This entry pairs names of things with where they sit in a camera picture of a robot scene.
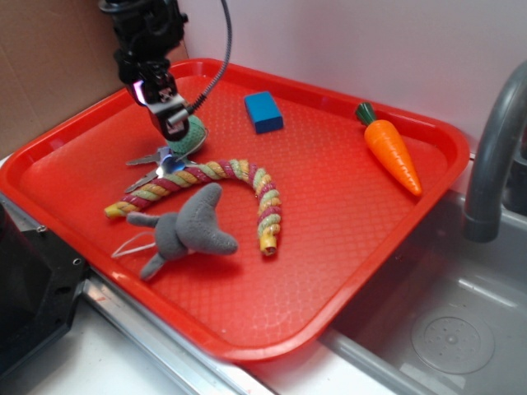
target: faucet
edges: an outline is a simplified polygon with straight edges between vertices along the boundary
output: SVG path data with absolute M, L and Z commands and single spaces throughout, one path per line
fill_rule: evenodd
M 464 204 L 466 239 L 497 237 L 501 204 L 527 216 L 527 61 L 501 89 L 485 125 Z

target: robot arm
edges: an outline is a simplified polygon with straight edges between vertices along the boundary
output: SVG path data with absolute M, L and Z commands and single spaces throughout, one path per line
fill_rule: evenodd
M 163 137 L 180 140 L 189 130 L 189 111 L 166 55 L 180 45 L 187 16 L 176 0 L 101 0 L 99 8 L 114 21 L 119 79 L 135 101 L 148 108 Z

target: black cable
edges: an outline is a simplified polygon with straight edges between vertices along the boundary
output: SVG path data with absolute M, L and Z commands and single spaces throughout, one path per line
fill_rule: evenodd
M 229 13 L 229 7 L 227 6 L 226 0 L 222 0 L 222 6 L 223 6 L 223 12 L 225 13 L 225 22 L 227 25 L 227 44 L 226 44 L 226 51 L 225 51 L 225 57 L 223 59 L 223 64 L 220 67 L 220 70 L 216 74 L 216 76 L 212 79 L 211 83 L 205 88 L 203 93 L 199 95 L 199 97 L 196 99 L 196 101 L 191 104 L 187 110 L 189 111 L 189 114 L 193 114 L 194 111 L 196 111 L 203 102 L 208 98 L 208 94 L 212 91 L 214 86 L 222 79 L 223 74 L 225 73 L 225 70 L 227 69 L 227 66 L 229 65 L 229 59 L 231 58 L 231 46 L 232 46 L 232 24 L 231 24 L 231 14 Z

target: black device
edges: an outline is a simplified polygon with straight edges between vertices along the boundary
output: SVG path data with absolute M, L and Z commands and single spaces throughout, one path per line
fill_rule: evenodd
M 0 380 L 69 331 L 86 268 L 53 231 L 20 231 L 0 204 Z
M 180 140 L 189 130 L 189 112 L 166 55 L 180 45 L 187 16 L 175 0 L 101 0 L 99 8 L 114 22 L 119 79 L 139 105 L 148 107 L 163 137 Z M 180 119 L 171 122 L 177 114 Z

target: orange carrot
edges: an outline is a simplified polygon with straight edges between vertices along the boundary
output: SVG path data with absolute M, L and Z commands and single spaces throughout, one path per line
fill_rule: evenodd
M 355 114 L 366 126 L 364 138 L 373 155 L 408 191 L 421 196 L 417 171 L 395 126 L 389 121 L 377 119 L 370 103 L 361 103 Z

